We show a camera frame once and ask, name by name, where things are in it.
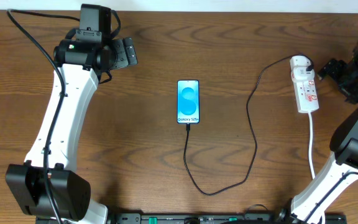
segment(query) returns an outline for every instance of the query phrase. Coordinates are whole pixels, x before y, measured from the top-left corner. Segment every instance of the smartphone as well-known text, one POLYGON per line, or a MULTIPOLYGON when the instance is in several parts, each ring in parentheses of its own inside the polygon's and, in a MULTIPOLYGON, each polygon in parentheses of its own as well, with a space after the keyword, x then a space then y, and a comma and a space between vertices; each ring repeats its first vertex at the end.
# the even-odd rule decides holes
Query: smartphone
POLYGON ((198 80, 178 81, 178 123, 197 124, 200 122, 199 92, 198 80))

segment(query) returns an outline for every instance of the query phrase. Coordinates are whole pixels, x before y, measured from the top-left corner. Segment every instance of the black charging cable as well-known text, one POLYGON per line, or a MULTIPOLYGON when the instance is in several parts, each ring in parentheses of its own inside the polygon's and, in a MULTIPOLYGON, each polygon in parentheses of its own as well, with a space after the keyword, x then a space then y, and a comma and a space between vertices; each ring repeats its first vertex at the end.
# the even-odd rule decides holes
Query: black charging cable
POLYGON ((201 189, 198 187, 197 183, 195 182, 193 176, 191 175, 190 170, 189 170, 189 168, 187 167, 187 163, 186 163, 187 142, 188 142, 188 140, 189 140, 189 133, 190 133, 190 124, 186 124, 187 137, 186 137, 186 143, 185 143, 185 150, 184 150, 184 152, 183 152, 183 162, 184 162, 184 164, 185 164, 185 168, 186 168, 186 170, 187 170, 187 173, 188 173, 189 176, 190 176, 191 181, 193 182, 194 186, 197 188, 197 190, 198 190, 201 194, 203 194, 203 195, 205 195, 205 196, 217 195, 217 194, 219 194, 219 193, 224 192, 225 190, 229 190, 229 189, 231 189, 231 188, 233 188, 233 187, 237 187, 238 185, 241 185, 241 184, 243 184, 243 183, 245 183, 245 182, 247 181, 247 179, 248 179, 248 177, 249 177, 249 174, 250 174, 250 172, 251 172, 251 169, 252 169, 252 165, 254 164, 254 161, 255 161, 255 157, 256 157, 257 150, 258 150, 258 142, 257 142, 257 140, 256 140, 256 136, 255 136, 255 133, 254 133, 254 129, 252 128, 251 118, 250 118, 250 116, 249 116, 249 101, 251 100, 252 96, 254 95, 256 89, 258 89, 260 79, 262 78, 262 74, 266 71, 266 69, 268 69, 268 68, 270 68, 271 66, 273 66, 273 65, 275 65, 275 64, 277 64, 277 63, 280 63, 280 62, 282 62, 282 61, 284 61, 284 60, 286 60, 286 59, 292 58, 292 57, 294 57, 294 56, 304 56, 304 57, 306 57, 307 59, 309 59, 311 65, 309 65, 309 66, 307 67, 306 71, 312 71, 312 69, 313 69, 313 67, 314 67, 314 63, 313 63, 313 61, 312 61, 309 57, 307 57, 307 56, 305 56, 305 55, 303 55, 303 54, 295 54, 295 55, 287 56, 287 57, 282 58, 282 59, 280 59, 280 60, 278 60, 278 61, 276 61, 276 62, 274 62, 274 63, 271 63, 270 65, 267 65, 267 66, 260 72, 259 77, 258 77, 258 80, 257 80, 256 85, 255 85, 255 88, 251 91, 251 94, 248 96, 248 100, 247 100, 247 104, 246 104, 246 111, 247 111, 247 117, 248 117, 249 128, 250 128, 250 130, 251 130, 252 137, 254 137, 255 150, 254 150, 254 155, 252 156, 251 163, 249 164, 249 168, 248 168, 248 171, 247 171, 247 174, 246 174, 246 177, 244 178, 244 180, 242 180, 242 181, 240 181, 240 182, 238 182, 238 183, 236 183, 236 184, 230 185, 230 186, 228 186, 228 187, 225 187, 225 188, 223 188, 223 189, 221 189, 221 190, 218 190, 217 192, 213 192, 213 193, 206 193, 206 192, 204 192, 203 190, 201 190, 201 189))

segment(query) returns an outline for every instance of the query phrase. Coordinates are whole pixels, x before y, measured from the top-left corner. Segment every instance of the white wall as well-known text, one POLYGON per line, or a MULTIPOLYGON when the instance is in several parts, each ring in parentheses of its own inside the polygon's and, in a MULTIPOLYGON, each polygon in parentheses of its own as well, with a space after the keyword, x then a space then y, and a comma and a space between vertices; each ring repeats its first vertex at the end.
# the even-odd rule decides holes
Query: white wall
POLYGON ((82 3, 117 11, 358 13, 358 0, 0 0, 0 9, 80 10, 82 3))

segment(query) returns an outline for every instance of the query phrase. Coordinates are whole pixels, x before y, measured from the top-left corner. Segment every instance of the wooden table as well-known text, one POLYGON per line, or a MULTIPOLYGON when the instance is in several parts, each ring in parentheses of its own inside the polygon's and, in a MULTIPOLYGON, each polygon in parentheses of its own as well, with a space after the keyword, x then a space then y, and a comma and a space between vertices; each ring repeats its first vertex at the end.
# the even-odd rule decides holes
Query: wooden table
MULTIPOLYGON (((79 16, 79 12, 53 12, 79 16)), ((308 116, 296 110, 290 66, 268 70, 250 102, 259 151, 249 180, 214 197, 201 195, 183 166, 185 126, 176 118, 179 79, 199 79, 201 123, 190 133, 188 163, 212 192, 244 178, 254 151, 245 103, 266 65, 303 52, 319 70, 330 58, 349 60, 358 15, 120 12, 120 37, 131 36, 139 64, 114 71, 86 114, 77 173, 92 197, 145 213, 236 213, 262 203, 271 210, 310 182, 308 116)), ((15 15, 52 54, 78 23, 15 15)), ((5 183, 8 164, 23 163, 39 131, 52 88, 52 67, 0 11, 0 223, 33 223, 5 183)), ((314 165, 329 156, 334 130, 357 107, 330 80, 317 82, 314 165)), ((358 181, 328 209, 358 223, 358 181)))

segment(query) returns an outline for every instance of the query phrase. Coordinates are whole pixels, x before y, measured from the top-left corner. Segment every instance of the power strip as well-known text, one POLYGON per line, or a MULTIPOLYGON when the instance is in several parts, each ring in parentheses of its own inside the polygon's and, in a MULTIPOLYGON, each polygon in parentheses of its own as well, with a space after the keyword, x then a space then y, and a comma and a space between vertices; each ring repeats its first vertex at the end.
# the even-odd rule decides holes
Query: power strip
POLYGON ((304 56, 294 56, 290 60, 290 65, 298 112, 309 113, 317 110, 319 106, 314 70, 307 71, 311 65, 310 60, 304 56))

